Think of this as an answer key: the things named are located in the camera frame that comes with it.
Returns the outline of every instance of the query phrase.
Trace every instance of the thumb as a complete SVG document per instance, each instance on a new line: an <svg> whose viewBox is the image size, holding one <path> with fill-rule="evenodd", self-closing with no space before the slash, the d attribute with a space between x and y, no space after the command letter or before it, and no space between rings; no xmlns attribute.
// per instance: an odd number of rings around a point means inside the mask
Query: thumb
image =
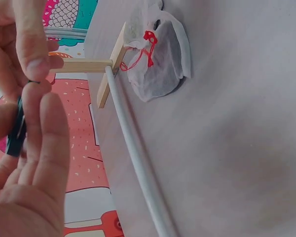
<svg viewBox="0 0 296 237"><path fill-rule="evenodd" d="M42 23L46 0L12 0L16 52L28 79L41 81L49 73L48 47Z"/></svg>

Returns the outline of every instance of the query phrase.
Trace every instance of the wooden frame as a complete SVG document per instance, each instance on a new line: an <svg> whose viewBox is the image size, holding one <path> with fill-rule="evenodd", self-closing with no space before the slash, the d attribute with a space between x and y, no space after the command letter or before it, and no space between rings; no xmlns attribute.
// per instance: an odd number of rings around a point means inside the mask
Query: wooden frame
<svg viewBox="0 0 296 237"><path fill-rule="evenodd" d="M116 74L126 53L126 48L124 48L125 25L126 24L123 25L122 30L119 33L109 60L64 58L63 68L52 69L50 71L53 73L105 73L105 67L110 66L112 67L112 71ZM109 94L110 87L108 84L108 78L107 75L104 74L97 95L97 104L99 108L104 108Z"/></svg>
<svg viewBox="0 0 296 237"><path fill-rule="evenodd" d="M125 53L126 53L126 48L124 48L124 31L125 31L125 25L123 25L123 28L121 32L119 33L119 36L117 38L116 44L114 46L114 49L112 51L110 59L112 60L112 70L116 74L119 69L119 65L121 64ZM97 96L97 104L98 108L104 108L104 105L107 101L107 98L110 94L110 87L108 84L108 78L107 75L104 74L100 88L98 91L98 96Z"/></svg>

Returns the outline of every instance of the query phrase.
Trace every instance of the fingernail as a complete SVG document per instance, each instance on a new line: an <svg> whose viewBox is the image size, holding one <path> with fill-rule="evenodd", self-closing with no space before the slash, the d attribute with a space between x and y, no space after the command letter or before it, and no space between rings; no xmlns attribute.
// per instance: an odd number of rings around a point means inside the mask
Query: fingernail
<svg viewBox="0 0 296 237"><path fill-rule="evenodd" d="M31 61L27 66L26 76L31 81L41 81L49 73L49 63L47 58L38 58Z"/></svg>

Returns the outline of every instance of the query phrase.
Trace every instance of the black rubber band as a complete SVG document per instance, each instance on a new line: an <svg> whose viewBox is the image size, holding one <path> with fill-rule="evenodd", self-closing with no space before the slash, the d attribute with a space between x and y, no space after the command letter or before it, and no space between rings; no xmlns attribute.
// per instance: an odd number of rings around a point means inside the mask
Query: black rubber band
<svg viewBox="0 0 296 237"><path fill-rule="evenodd" d="M16 116L15 125L8 135L7 144L6 144L6 153L13 157L19 157L22 151L23 143L26 137L26 123L25 123L25 116L23 111L22 105L22 98L19 97L18 99L18 114Z"/></svg>

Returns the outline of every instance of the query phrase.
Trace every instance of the finger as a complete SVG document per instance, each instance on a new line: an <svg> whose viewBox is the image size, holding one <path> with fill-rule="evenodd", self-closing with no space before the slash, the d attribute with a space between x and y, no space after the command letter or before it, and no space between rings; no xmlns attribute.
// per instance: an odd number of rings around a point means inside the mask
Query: finger
<svg viewBox="0 0 296 237"><path fill-rule="evenodd" d="M62 204L65 198L70 142L67 116L58 95L48 93L40 103L42 149L33 184Z"/></svg>
<svg viewBox="0 0 296 237"><path fill-rule="evenodd" d="M50 68L62 68L64 66L64 60L57 55L49 56Z"/></svg>
<svg viewBox="0 0 296 237"><path fill-rule="evenodd" d="M48 51L53 52L59 49L59 44L56 41L49 40L47 41Z"/></svg>
<svg viewBox="0 0 296 237"><path fill-rule="evenodd" d="M27 143L27 139L25 139L25 141L24 141L23 149L21 151L21 155L19 157L19 161L18 161L17 167L10 174L10 176L7 179L4 187L8 187L8 186L11 186L11 185L18 184L19 178L20 178L20 174L21 174L22 169L25 166L26 160L27 160L27 158L26 158L27 157L27 155L26 155L26 143Z"/></svg>
<svg viewBox="0 0 296 237"><path fill-rule="evenodd" d="M0 190L4 187L8 177L16 169L18 159L4 155L0 160Z"/></svg>
<svg viewBox="0 0 296 237"><path fill-rule="evenodd" d="M50 89L44 84L29 83L23 90L23 111L27 126L27 159L19 177L20 185L31 185L33 182L42 146L39 105L42 97Z"/></svg>
<svg viewBox="0 0 296 237"><path fill-rule="evenodd" d="M0 48L0 90L10 100L16 101L22 93L11 70L11 60Z"/></svg>
<svg viewBox="0 0 296 237"><path fill-rule="evenodd" d="M49 73L48 46L42 24L45 0L13 0L16 51L25 75L41 81Z"/></svg>
<svg viewBox="0 0 296 237"><path fill-rule="evenodd" d="M16 104L0 105L0 140L13 128L17 114Z"/></svg>

